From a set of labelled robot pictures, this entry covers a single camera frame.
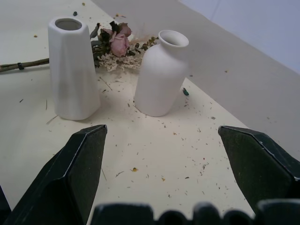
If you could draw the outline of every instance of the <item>white ceramic vase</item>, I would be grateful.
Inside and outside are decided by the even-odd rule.
[[[55,113],[83,120],[100,107],[88,26],[73,17],[48,26],[49,61]]]
[[[161,31],[158,38],[161,44],[144,54],[135,91],[135,106],[154,117],[169,112],[188,74],[188,39],[173,30]]]

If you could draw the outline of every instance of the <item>dried rose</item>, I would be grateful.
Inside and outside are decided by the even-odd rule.
[[[120,34],[125,34],[126,37],[131,35],[131,29],[127,25],[128,23],[120,23],[119,28],[120,28]]]
[[[125,56],[129,41],[125,34],[117,34],[111,42],[111,52],[118,57]]]

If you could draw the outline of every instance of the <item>table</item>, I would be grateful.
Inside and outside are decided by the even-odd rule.
[[[77,11],[90,30],[97,22],[108,27],[112,18],[91,1],[84,2],[5,0],[0,8],[0,20],[6,21],[0,24],[0,64],[47,58],[47,24],[55,16]],[[179,91],[170,113],[153,118],[134,107],[136,73],[97,69],[97,76],[107,85],[98,79],[101,108],[94,115],[82,121],[56,117],[47,124],[55,117],[49,66],[0,74],[0,184],[11,208],[73,133],[106,124],[105,177],[101,173],[94,205],[149,203],[156,218],[166,209],[191,218],[199,201],[212,202],[221,213],[231,208],[253,213],[218,136],[220,125],[245,127],[243,123],[188,79],[183,86],[190,96]]]

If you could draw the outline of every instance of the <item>wrapping string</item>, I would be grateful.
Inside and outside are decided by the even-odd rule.
[[[19,70],[24,69],[24,67],[22,66],[22,63],[20,63],[20,62],[18,62],[18,67],[19,67]]]

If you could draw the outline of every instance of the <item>white wall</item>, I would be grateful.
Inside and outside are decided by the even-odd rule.
[[[190,41],[193,77],[203,91],[300,160],[300,76],[176,0],[94,0],[140,35],[177,30]]]
[[[300,73],[299,0],[181,0],[181,2]]]

